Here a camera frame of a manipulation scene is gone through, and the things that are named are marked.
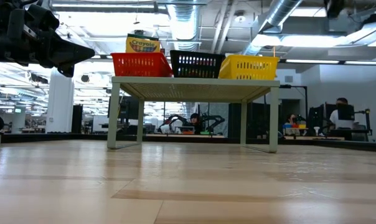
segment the crayola box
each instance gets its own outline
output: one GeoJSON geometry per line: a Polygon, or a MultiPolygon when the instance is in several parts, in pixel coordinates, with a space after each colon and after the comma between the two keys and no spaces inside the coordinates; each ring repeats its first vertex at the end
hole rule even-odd
{"type": "Polygon", "coordinates": [[[126,53],[160,52],[160,42],[153,37],[128,34],[126,39],[126,53]]]}

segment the table leg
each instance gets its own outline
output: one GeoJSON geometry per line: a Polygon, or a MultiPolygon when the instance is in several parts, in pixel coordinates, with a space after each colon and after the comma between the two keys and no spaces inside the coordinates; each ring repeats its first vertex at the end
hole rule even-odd
{"type": "Polygon", "coordinates": [[[270,105],[270,151],[276,153],[278,147],[278,105],[280,89],[271,88],[271,105],[270,105]]]}
{"type": "Polygon", "coordinates": [[[241,112],[240,112],[240,144],[242,146],[246,145],[247,111],[248,111],[248,102],[242,101],[241,112]]]}
{"type": "Polygon", "coordinates": [[[141,143],[143,141],[143,128],[144,128],[144,100],[139,100],[138,105],[138,127],[137,127],[137,142],[141,143]]]}
{"type": "Polygon", "coordinates": [[[118,127],[120,84],[112,83],[111,104],[108,122],[108,149],[116,149],[116,131],[118,127]]]}

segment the person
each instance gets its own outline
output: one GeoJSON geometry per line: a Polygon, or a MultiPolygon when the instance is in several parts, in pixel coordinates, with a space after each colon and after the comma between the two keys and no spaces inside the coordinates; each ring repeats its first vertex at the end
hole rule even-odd
{"type": "MultiPolygon", "coordinates": [[[[290,125],[297,125],[297,117],[294,114],[289,114],[286,118],[286,123],[290,125]]],[[[300,130],[298,129],[292,129],[292,128],[285,128],[285,135],[288,136],[300,136],[300,130]]]]}
{"type": "Polygon", "coordinates": [[[200,134],[202,132],[202,123],[200,122],[200,116],[197,113],[193,113],[190,116],[190,122],[195,128],[195,134],[200,134]]]}
{"type": "MultiPolygon", "coordinates": [[[[349,102],[346,98],[338,98],[336,100],[336,106],[337,105],[348,105],[349,102]]],[[[329,118],[331,122],[333,123],[333,126],[331,129],[352,129],[354,125],[354,121],[351,120],[340,120],[339,119],[339,112],[338,110],[334,110],[331,113],[331,117],[329,118]]]]}

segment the yellow basket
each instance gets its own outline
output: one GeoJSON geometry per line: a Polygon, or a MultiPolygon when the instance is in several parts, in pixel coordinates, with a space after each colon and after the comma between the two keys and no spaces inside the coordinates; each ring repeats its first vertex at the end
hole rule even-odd
{"type": "Polygon", "coordinates": [[[274,80],[277,57],[230,55],[221,64],[219,78],[274,80]]]}

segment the computer monitor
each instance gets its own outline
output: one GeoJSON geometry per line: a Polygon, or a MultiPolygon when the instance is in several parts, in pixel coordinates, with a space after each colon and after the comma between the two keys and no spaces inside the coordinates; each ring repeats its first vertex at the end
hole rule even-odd
{"type": "Polygon", "coordinates": [[[310,108],[307,117],[307,126],[313,127],[323,127],[324,123],[324,105],[318,106],[316,108],[310,108]]]}
{"type": "MultiPolygon", "coordinates": [[[[109,104],[108,104],[108,117],[109,117],[109,110],[110,110],[110,103],[111,98],[109,97],[109,104]]],[[[123,101],[120,103],[120,113],[118,118],[121,119],[138,119],[138,107],[139,107],[139,100],[132,96],[124,96],[123,101]]]]}
{"type": "Polygon", "coordinates": [[[353,121],[355,120],[354,116],[354,107],[352,105],[337,105],[337,114],[339,120],[353,121]]]}

